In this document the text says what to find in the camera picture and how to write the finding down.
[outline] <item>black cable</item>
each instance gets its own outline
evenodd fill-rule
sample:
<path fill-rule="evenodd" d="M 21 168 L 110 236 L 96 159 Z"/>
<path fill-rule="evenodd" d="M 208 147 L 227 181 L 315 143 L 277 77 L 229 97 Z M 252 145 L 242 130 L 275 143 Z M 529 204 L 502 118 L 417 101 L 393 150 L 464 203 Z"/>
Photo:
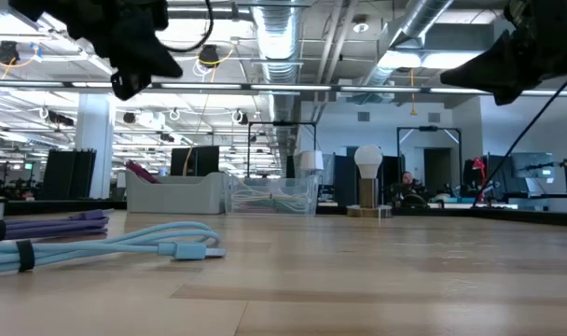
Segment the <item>black cable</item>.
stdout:
<path fill-rule="evenodd" d="M 211 33 L 213 32 L 214 17 L 213 17 L 213 7 L 211 6 L 211 0 L 205 0 L 205 5 L 207 6 L 207 12 L 209 14 L 209 29 L 207 29 L 207 31 L 205 32 L 205 36 L 202 37 L 201 41 L 197 42 L 197 44 L 195 44 L 194 46 L 186 49 L 173 48 L 164 45 L 167 50 L 171 52 L 189 52 L 194 49 L 198 49 L 200 46 L 204 45 L 205 42 L 207 42 L 209 37 L 211 37 Z"/>
<path fill-rule="evenodd" d="M 509 150 L 507 150 L 507 153 L 505 153 L 505 155 L 501 158 L 501 161 L 499 162 L 499 164 L 497 165 L 497 167 L 495 167 L 495 169 L 492 171 L 491 176 L 489 176 L 489 178 L 487 178 L 487 180 L 485 181 L 485 183 L 482 185 L 482 188 L 480 189 L 480 191 L 478 192 L 477 197 L 474 199 L 474 202 L 472 203 L 472 207 L 476 207 L 477 203 L 478 203 L 478 198 L 483 194 L 485 188 L 489 185 L 489 181 L 492 181 L 492 179 L 495 177 L 495 175 L 497 175 L 497 172 L 499 172 L 499 169 L 504 165 L 505 160 L 507 160 L 507 158 L 509 158 L 509 155 L 511 155 L 511 152 L 514 150 L 514 148 L 518 145 L 519 140 L 521 140 L 524 135 L 526 135 L 526 133 L 531 129 L 531 127 L 534 125 L 534 123 L 541 118 L 541 116 L 545 113 L 545 111 L 548 109 L 549 106 L 551 106 L 551 104 L 553 103 L 553 101 L 555 101 L 555 99 L 557 99 L 557 97 L 559 97 L 560 93 L 565 90 L 565 88 L 567 87 L 567 80 L 565 81 L 565 83 L 563 83 L 563 85 L 561 85 L 561 87 L 555 92 L 555 94 L 553 94 L 553 96 L 551 97 L 551 99 L 549 99 L 545 106 L 543 106 L 543 108 L 536 114 L 536 116 L 534 117 L 534 119 L 532 119 L 532 121 L 528 124 L 528 126 L 526 126 L 526 128 L 524 129 L 524 131 L 522 131 L 522 133 L 518 136 L 518 138 L 516 139 L 516 141 L 514 141 L 514 144 L 509 148 Z"/>

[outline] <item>white lamp shade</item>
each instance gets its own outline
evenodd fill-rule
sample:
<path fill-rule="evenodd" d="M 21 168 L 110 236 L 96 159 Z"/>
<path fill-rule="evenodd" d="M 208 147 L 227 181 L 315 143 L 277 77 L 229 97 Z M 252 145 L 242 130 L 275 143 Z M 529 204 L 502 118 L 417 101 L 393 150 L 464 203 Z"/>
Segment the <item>white lamp shade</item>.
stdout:
<path fill-rule="evenodd" d="M 359 147 L 354 154 L 354 161 L 360 170 L 362 178 L 377 178 L 377 171 L 380 163 L 383 162 L 383 155 L 379 147 L 367 145 Z"/>
<path fill-rule="evenodd" d="M 300 154 L 300 169 L 306 171 L 323 170 L 323 152 L 308 150 Z"/>

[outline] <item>ceiling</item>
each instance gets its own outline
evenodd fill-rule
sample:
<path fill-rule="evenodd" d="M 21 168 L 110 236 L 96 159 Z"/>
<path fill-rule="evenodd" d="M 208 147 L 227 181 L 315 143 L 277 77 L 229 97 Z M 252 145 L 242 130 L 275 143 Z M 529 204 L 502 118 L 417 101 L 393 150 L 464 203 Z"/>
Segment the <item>ceiling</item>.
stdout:
<path fill-rule="evenodd" d="M 355 14 L 366 15 L 369 28 L 363 33 L 356 33 L 352 29 L 346 36 L 341 49 L 340 59 L 335 67 L 333 81 L 339 79 L 354 79 L 362 77 L 377 63 L 377 41 L 385 22 L 392 21 L 403 15 L 406 0 L 377 1 L 362 0 L 355 10 Z M 170 1 L 171 6 L 200 6 L 197 1 Z M 214 1 L 215 6 L 224 5 L 224 1 Z M 505 1 L 489 0 L 456 0 L 451 8 L 445 12 L 438 22 L 462 24 L 486 24 L 496 20 L 501 15 L 501 8 Z M 312 7 L 305 8 L 302 13 L 300 44 L 301 61 L 300 83 L 314 83 L 321 55 L 325 46 L 325 34 L 331 27 L 331 11 L 333 0 L 317 0 Z M 159 39 L 173 47 L 185 47 L 194 44 L 201 38 L 206 26 L 205 20 L 171 20 L 170 27 L 158 32 Z M 65 32 L 65 25 L 56 21 L 49 15 L 44 15 L 38 23 L 25 23 L 13 16 L 0 17 L 0 41 L 16 40 L 19 42 L 18 51 L 21 54 L 19 64 L 27 63 L 40 49 L 40 58 L 35 58 L 23 67 L 9 69 L 7 80 L 83 80 L 108 81 L 113 70 L 106 60 L 95 56 L 91 45 L 84 40 L 73 41 Z M 213 34 L 208 44 L 216 44 L 220 57 L 229 55 L 229 59 L 219 64 L 214 73 L 205 75 L 200 73 L 197 60 L 193 53 L 174 55 L 184 70 L 180 81 L 209 81 L 260 83 L 263 75 L 259 60 L 259 50 L 256 43 L 256 29 L 250 21 L 215 22 Z M 0 77 L 6 68 L 0 64 Z M 416 68 L 410 72 L 395 72 L 391 79 L 395 85 L 428 86 L 438 84 L 439 70 Z M 169 147 L 155 150 L 153 153 L 146 150 L 150 146 L 180 145 L 187 146 L 192 143 L 198 145 L 217 144 L 220 146 L 243 146 L 246 143 L 246 126 L 237 124 L 232 120 L 232 113 L 244 112 L 250 119 L 270 121 L 268 95 L 218 95 L 218 94 L 175 94 L 175 93 L 147 93 L 143 92 L 127 102 L 112 99 L 112 105 L 117 111 L 115 128 L 115 156 L 118 167 L 125 159 L 133 158 L 147 162 L 149 167 L 160 167 L 169 160 Z M 402 103 L 411 99 L 411 95 L 398 95 L 396 101 Z M 443 101 L 443 96 L 417 97 L 417 101 Z M 17 152 L 27 160 L 41 159 L 41 155 L 30 156 L 29 152 L 46 150 L 48 147 L 70 147 L 74 143 L 74 128 L 52 125 L 41 118 L 42 106 L 46 109 L 63 114 L 76 122 L 78 110 L 78 94 L 76 92 L 43 92 L 19 91 L 0 88 L 0 127 L 11 129 L 32 129 L 39 133 L 22 132 L 21 136 L 28 139 L 25 144 L 19 136 L 0 135 L 0 147 L 35 148 L 30 150 L 0 151 L 0 161 L 5 157 L 16 157 Z M 165 115 L 163 130 L 197 133 L 198 129 L 218 133 L 220 135 L 186 135 L 186 138 L 177 139 L 177 144 L 165 143 L 157 134 L 131 134 L 128 131 L 144 129 L 144 125 L 128 124 L 123 121 L 125 113 L 158 113 Z M 41 130 L 61 129 L 62 133 L 41 133 Z M 273 130 L 264 127 L 257 133 L 256 149 L 264 148 L 269 152 L 272 162 L 269 164 L 254 164 L 253 170 L 257 173 L 278 174 L 282 164 L 277 156 L 277 149 L 273 144 Z M 228 160 L 224 155 L 223 163 L 227 163 L 227 170 L 234 173 L 243 170 L 243 163 Z"/>

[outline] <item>ventilation duct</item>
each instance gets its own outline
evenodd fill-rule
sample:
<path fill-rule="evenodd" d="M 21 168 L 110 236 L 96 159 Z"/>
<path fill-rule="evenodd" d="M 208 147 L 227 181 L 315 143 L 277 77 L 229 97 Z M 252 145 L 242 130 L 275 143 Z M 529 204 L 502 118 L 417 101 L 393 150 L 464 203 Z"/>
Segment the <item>ventilation duct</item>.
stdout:
<path fill-rule="evenodd" d="M 385 84 L 397 69 L 397 67 L 383 65 L 387 63 L 385 57 L 389 57 L 387 53 L 389 48 L 399 45 L 405 45 L 406 48 L 421 48 L 426 33 L 452 3 L 453 0 L 410 0 L 406 4 L 406 14 L 383 27 L 379 46 L 384 53 L 368 76 L 361 80 L 361 85 L 380 86 Z M 358 94 L 347 99 L 349 103 L 359 105 L 380 103 L 382 100 L 383 97 L 372 93 Z"/>
<path fill-rule="evenodd" d="M 253 7 L 256 22 L 256 41 L 263 60 L 293 61 L 297 57 L 300 9 L 297 7 Z M 297 65 L 262 64 L 263 77 L 269 84 L 297 82 Z M 270 95 L 269 110 L 272 121 L 292 120 L 294 96 Z M 289 128 L 275 128 L 275 142 L 281 164 L 287 158 Z"/>

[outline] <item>wooden table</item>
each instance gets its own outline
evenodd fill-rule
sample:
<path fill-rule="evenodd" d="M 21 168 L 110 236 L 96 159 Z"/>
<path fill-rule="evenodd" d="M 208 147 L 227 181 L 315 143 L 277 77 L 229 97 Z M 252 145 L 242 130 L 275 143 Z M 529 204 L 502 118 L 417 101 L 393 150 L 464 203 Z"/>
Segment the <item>wooden table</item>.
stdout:
<path fill-rule="evenodd" d="M 567 228 L 117 212 L 110 234 L 179 219 L 222 234 L 228 256 L 0 276 L 0 336 L 567 335 Z"/>

